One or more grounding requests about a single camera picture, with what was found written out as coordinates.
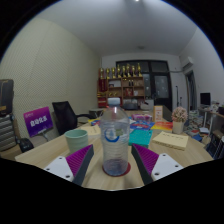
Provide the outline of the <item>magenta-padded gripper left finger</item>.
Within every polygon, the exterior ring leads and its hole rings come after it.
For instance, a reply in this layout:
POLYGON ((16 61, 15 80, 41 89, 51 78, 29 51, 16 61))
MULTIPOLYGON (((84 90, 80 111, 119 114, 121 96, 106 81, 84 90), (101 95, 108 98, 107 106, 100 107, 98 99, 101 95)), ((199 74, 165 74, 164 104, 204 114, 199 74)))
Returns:
POLYGON ((44 170, 81 186, 93 155, 93 145, 88 145, 67 157, 57 157, 44 170))

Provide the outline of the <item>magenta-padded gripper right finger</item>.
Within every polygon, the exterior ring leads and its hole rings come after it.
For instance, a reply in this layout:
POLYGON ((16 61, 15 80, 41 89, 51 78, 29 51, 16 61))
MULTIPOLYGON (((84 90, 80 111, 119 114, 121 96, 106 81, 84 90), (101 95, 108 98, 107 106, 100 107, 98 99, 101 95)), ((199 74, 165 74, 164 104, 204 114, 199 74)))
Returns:
POLYGON ((145 185, 182 169, 182 166, 166 153, 157 154, 137 144, 132 145, 131 153, 145 185))

